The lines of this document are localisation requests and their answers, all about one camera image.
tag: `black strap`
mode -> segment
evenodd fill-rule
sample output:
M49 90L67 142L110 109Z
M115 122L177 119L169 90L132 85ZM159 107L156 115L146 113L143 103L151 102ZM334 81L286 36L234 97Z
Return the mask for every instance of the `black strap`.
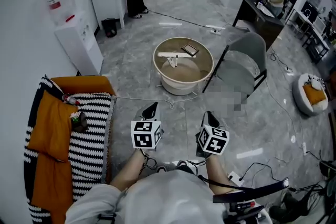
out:
M231 186L231 185L225 185L225 184L222 184L222 183L218 183L216 181L213 181L211 179L207 179L205 178L204 176L202 175L199 175L198 178L206 183L209 183L211 185L215 185L215 186L218 186L218 187L224 187L224 188L234 188L234 189L238 189L238 190L253 190L252 188L244 188L244 187L236 187L236 186Z

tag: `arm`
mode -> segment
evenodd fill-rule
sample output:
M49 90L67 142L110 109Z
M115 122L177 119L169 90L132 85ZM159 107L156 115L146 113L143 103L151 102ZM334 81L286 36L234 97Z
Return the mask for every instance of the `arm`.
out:
M139 177L144 156L135 150L125 167L112 180L110 185L99 184L75 202L66 213L66 224L96 223L100 214L115 209L120 192L132 186Z
M135 150L123 169L111 181L110 185L116 187L120 191L124 191L126 188L131 187L138 180L144 160L145 157L142 152L140 150Z
M217 155L210 155L206 160L206 170L209 179L225 185L231 185ZM209 184L209 188L216 195L232 191L231 188L218 187L211 184Z

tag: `water bottle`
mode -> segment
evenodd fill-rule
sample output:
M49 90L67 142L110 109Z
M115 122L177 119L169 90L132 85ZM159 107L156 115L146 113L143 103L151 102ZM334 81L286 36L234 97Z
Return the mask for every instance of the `water bottle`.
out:
M75 0L45 0L51 20L56 26L60 26L71 20L75 16Z

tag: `power outlet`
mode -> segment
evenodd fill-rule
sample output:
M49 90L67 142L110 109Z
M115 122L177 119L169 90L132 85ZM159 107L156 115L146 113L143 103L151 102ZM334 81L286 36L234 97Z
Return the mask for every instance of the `power outlet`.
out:
M302 150L303 150L303 155L306 156L307 154L307 145L305 142L302 143Z
M240 180L240 176L238 176L234 171L232 171L229 174L229 180L232 181L233 183L235 183L238 187L241 187L242 184L244 183L243 179L241 181L239 181Z

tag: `white cabinet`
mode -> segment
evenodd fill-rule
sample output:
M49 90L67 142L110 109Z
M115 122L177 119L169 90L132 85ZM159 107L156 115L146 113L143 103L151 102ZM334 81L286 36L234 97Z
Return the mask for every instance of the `white cabinet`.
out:
M99 75L103 56L84 12L57 27L55 35L83 76Z
M101 21L107 18L120 19L121 28L125 27L127 0L92 0L92 3L100 29L103 29Z

